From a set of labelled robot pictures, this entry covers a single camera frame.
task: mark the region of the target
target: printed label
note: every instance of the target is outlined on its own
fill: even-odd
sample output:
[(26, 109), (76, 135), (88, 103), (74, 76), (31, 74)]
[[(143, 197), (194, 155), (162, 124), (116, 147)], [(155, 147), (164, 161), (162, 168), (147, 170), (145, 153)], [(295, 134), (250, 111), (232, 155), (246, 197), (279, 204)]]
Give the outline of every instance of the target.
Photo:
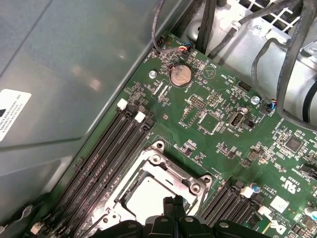
[(0, 141), (3, 141), (30, 97), (30, 93), (10, 89), (0, 92)]

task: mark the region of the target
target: gray side panel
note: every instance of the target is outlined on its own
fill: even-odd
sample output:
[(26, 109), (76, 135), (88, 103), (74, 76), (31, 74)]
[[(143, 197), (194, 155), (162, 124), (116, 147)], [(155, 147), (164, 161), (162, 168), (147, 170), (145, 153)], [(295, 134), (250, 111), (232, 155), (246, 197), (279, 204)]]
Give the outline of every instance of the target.
[[(167, 1), (162, 19), (189, 2)], [(57, 183), (149, 49), (156, 4), (0, 1), (0, 91), (32, 94), (0, 142), (0, 222)]]

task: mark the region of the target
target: mounting screw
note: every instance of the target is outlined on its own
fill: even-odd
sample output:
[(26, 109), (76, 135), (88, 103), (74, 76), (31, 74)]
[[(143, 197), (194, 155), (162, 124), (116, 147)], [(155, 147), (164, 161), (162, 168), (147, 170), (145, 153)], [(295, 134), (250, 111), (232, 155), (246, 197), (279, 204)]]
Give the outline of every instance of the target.
[(260, 25), (255, 25), (253, 28), (257, 31), (262, 31), (262, 27)]
[(153, 156), (152, 156), (152, 162), (153, 162), (154, 164), (159, 164), (159, 162), (160, 162), (160, 156), (158, 156), (158, 155), (153, 155)]
[(191, 217), (186, 217), (186, 218), (185, 218), (185, 221), (186, 221), (186, 222), (193, 222), (193, 221), (194, 221), (194, 219), (193, 219), (193, 218), (191, 218)]
[(192, 185), (192, 192), (193, 193), (199, 193), (200, 192), (200, 185), (195, 183), (194, 185)]
[(253, 96), (252, 98), (251, 98), (251, 103), (253, 104), (253, 105), (257, 105), (257, 104), (259, 104), (260, 103), (260, 98), (258, 97), (258, 96)]
[(307, 51), (308, 51), (309, 53), (311, 53), (311, 54), (316, 54), (316, 53), (317, 53), (317, 49), (314, 48), (314, 47), (309, 48)]
[(221, 222), (219, 224), (219, 226), (222, 227), (222, 228), (228, 228), (229, 227), (229, 225), (227, 223), (225, 223), (225, 222)]
[(157, 77), (158, 73), (155, 70), (151, 70), (149, 72), (150, 79), (155, 79)]

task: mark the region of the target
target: black cable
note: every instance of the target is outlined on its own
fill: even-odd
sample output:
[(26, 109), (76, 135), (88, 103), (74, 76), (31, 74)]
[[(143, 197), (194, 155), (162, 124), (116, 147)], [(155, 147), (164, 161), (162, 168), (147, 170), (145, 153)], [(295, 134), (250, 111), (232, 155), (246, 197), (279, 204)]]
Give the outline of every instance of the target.
[[(300, 2), (300, 0), (280, 0), (277, 1), (275, 4), (270, 5), (267, 8), (263, 8), (259, 11), (253, 12), (250, 15), (247, 15), (246, 17), (242, 18), (238, 22), (241, 25), (244, 25), (245, 23), (249, 22), (252, 19), (263, 17), (266, 15), (269, 15), (271, 13), (281, 11), (284, 8), (287, 7), (293, 7), (297, 5)], [(229, 32), (226, 34), (226, 36), (223, 38), (223, 40), (220, 42), (219, 45), (217, 45), (209, 54), (208, 57), (210, 59), (215, 58), (219, 52), (231, 41), (231, 39), (234, 37), (235, 33), (237, 32), (237, 29), (231, 28)]]
[(168, 53), (168, 52), (172, 52), (172, 51), (178, 50), (178, 47), (162, 49), (161, 47), (159, 47), (159, 45), (157, 44), (157, 41), (156, 41), (155, 33), (157, 31), (157, 24), (158, 24), (158, 20), (159, 20), (159, 14), (160, 14), (160, 11), (163, 8), (164, 3), (165, 3), (165, 0), (160, 0), (159, 1), (157, 10), (155, 11), (153, 24), (152, 24), (152, 43), (153, 43), (155, 49), (158, 52), (160, 52), (160, 53)]
[(259, 51), (259, 53), (257, 54), (257, 56), (255, 57), (253, 63), (252, 63), (252, 67), (251, 67), (251, 78), (252, 78), (252, 82), (254, 85), (255, 90), (258, 92), (258, 94), (262, 97), (262, 99), (264, 101), (266, 101), (268, 104), (272, 102), (272, 100), (270, 98), (268, 98), (261, 90), (260, 85), (259, 85), (259, 81), (258, 81), (258, 63), (260, 58), (267, 52), (267, 50), (269, 49), (271, 43), (276, 44), (277, 46), (279, 46), (280, 48), (287, 48), (286, 45), (280, 43), (277, 39), (275, 38), (270, 38), (267, 40), (267, 42), (263, 45), (263, 47), (261, 48), (261, 50)]
[(196, 41), (196, 50), (203, 54), (206, 53), (210, 41), (215, 10), (216, 0), (206, 0), (204, 15)]
[(310, 111), (311, 111), (312, 101), (316, 93), (317, 93), (317, 80), (315, 81), (315, 83), (313, 83), (313, 85), (309, 89), (303, 103), (303, 121), (304, 122), (311, 123)]
[(292, 115), (284, 109), (285, 96), (291, 78), (291, 74), (297, 56), (308, 34), (309, 28), (313, 22), (317, 8), (316, 0), (303, 0), (303, 2), (304, 6), (300, 15), (300, 19), (296, 24), (292, 38), (289, 41), (289, 46), (286, 51), (286, 57), (277, 82), (277, 112), (285, 120), (294, 123), (299, 127), (311, 131), (317, 131), (316, 126), (298, 119), (296, 116)]

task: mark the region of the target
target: motherboard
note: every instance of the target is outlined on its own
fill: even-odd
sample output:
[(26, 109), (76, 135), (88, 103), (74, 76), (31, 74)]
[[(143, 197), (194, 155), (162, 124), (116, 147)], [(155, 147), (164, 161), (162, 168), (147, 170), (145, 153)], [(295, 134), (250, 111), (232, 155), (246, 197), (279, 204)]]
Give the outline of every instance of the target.
[[(161, 39), (163, 48), (183, 45)], [(316, 151), (317, 134), (282, 119), (243, 78), (190, 47), (153, 49), (34, 229), (80, 237), (93, 224), (144, 222), (161, 212), (161, 197), (180, 194), (210, 226), (231, 220), (272, 238), (313, 238)]]

